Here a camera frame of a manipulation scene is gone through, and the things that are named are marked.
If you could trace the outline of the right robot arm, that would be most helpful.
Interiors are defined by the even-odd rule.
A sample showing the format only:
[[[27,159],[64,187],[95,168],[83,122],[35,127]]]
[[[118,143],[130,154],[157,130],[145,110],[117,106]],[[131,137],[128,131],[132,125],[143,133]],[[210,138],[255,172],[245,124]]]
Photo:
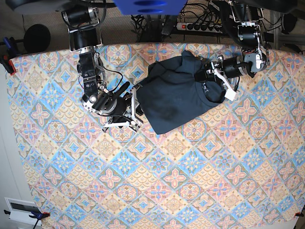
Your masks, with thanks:
[[[97,26],[102,22],[98,9],[111,6],[106,2],[93,3],[76,0],[72,7],[61,13],[68,27],[70,50],[79,53],[77,71],[83,80],[84,94],[80,101],[83,107],[108,120],[103,131],[111,127],[128,127],[137,132],[143,121],[136,114],[139,103],[136,100],[137,89],[129,88],[130,83],[118,83],[113,89],[107,89],[106,72],[99,53],[95,48],[101,43],[97,35]]]

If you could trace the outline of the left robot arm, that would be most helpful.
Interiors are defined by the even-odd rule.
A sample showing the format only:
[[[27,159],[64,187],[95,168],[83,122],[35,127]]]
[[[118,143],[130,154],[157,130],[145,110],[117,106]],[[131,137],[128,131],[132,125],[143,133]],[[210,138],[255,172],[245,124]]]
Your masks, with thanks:
[[[219,12],[222,28],[241,46],[241,55],[207,63],[194,75],[197,82],[215,81],[216,72],[226,79],[240,78],[243,75],[254,77],[269,65],[268,49],[263,47],[260,21],[263,19],[261,8],[236,0],[214,0],[211,5]]]

